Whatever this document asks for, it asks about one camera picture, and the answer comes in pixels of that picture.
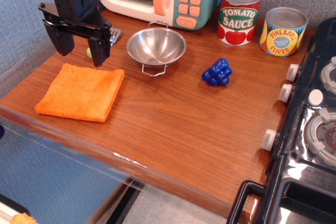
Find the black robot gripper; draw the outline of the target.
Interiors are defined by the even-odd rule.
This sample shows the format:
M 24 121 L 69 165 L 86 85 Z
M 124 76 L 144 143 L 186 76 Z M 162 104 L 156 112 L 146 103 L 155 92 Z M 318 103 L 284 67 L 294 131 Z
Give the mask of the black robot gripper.
M 40 3 L 47 34 L 56 50 L 66 56 L 75 47 L 73 35 L 88 38 L 95 67 L 110 57 L 111 23 L 101 16 L 97 6 L 101 0 L 54 0 Z

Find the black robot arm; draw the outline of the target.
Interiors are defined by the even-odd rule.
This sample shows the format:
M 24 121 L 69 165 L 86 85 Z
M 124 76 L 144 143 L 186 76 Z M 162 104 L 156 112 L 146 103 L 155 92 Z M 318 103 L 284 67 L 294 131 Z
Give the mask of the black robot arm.
M 101 0 L 54 0 L 38 8 L 44 26 L 57 51 L 66 56 L 75 47 L 73 37 L 87 39 L 93 64 L 100 67 L 110 56 L 111 22 L 98 11 Z

